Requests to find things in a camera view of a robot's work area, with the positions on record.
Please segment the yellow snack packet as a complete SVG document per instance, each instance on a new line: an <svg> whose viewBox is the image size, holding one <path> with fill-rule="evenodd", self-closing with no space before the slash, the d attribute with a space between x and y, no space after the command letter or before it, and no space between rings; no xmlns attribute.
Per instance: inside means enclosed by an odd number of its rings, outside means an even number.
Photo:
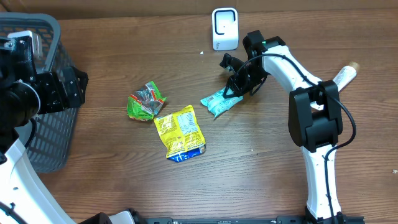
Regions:
<svg viewBox="0 0 398 224"><path fill-rule="evenodd" d="M197 123L192 105L154 119L160 140L167 148L165 157L183 162L206 151L206 141Z"/></svg>

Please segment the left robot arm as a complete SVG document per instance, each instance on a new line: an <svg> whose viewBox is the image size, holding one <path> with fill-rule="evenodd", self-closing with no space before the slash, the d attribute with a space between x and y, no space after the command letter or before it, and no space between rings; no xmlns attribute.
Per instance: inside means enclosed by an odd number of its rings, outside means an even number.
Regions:
<svg viewBox="0 0 398 224"><path fill-rule="evenodd" d="M40 47L34 35L1 37L1 223L73 223L39 179L17 127L40 114L78 108L85 102L88 75L75 67L37 73Z"/></svg>

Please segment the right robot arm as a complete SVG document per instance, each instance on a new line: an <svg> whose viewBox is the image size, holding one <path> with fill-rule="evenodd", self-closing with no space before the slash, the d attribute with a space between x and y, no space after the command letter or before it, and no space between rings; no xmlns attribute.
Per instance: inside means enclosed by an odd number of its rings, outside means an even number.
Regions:
<svg viewBox="0 0 398 224"><path fill-rule="evenodd" d="M231 72L223 97L232 99L257 89L272 76L289 94L288 129L301 149L307 172L307 223L344 223L336 193L335 154L343 120L338 86L309 73L278 36L259 30L243 39L247 61L224 54L220 66Z"/></svg>

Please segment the green snack packet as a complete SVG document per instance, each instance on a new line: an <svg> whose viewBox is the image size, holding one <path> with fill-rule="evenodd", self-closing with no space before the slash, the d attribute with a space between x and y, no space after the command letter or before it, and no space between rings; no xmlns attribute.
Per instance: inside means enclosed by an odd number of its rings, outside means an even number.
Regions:
<svg viewBox="0 0 398 224"><path fill-rule="evenodd" d="M131 119L148 121L157 116L166 101L153 81L146 83L139 90L129 95L127 115Z"/></svg>

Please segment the white tube gold cap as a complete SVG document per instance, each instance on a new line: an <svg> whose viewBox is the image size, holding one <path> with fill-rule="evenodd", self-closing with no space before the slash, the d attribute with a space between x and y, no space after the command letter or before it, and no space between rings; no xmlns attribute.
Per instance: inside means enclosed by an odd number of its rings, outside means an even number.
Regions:
<svg viewBox="0 0 398 224"><path fill-rule="evenodd" d="M350 62L344 66L333 79L338 87L338 91L343 90L354 78L357 76L357 72L360 69L360 65L356 62Z"/></svg>

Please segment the teal tissue packet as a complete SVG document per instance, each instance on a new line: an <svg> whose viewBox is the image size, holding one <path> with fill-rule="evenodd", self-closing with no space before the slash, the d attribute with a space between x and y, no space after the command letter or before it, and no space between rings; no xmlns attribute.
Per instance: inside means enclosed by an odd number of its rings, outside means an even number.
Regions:
<svg viewBox="0 0 398 224"><path fill-rule="evenodd" d="M221 115L225 111L228 111L235 104L243 100L243 96L224 98L224 90L225 88L200 100L201 104L203 106L206 106L208 108L208 111L214 115L214 119L216 119L219 115Z"/></svg>

